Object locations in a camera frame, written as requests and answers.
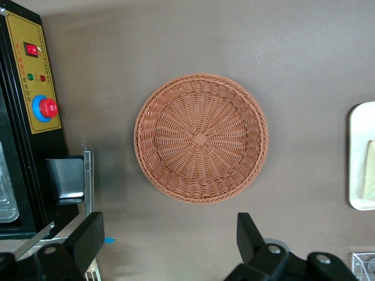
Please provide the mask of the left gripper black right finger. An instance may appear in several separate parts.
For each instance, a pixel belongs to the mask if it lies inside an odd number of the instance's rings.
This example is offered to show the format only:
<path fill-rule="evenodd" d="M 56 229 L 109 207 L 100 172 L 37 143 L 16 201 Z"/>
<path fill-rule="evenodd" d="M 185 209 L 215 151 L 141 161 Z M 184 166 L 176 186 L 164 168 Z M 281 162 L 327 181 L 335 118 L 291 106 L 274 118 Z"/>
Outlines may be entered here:
<path fill-rule="evenodd" d="M 226 280 L 357 280 L 331 253 L 311 252 L 303 260 L 280 244 L 265 242 L 248 213 L 237 215 L 236 239 L 243 262 Z"/>

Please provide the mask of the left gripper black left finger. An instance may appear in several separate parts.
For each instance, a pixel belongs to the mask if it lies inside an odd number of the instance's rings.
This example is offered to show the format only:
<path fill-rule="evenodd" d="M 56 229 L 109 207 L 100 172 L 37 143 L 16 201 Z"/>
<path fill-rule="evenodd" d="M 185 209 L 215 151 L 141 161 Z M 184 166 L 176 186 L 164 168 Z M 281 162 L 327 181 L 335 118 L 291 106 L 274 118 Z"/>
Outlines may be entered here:
<path fill-rule="evenodd" d="M 1 280 L 84 280 L 103 244 L 103 214 L 93 212 L 63 243 L 47 244 L 21 261 L 2 252 Z"/>

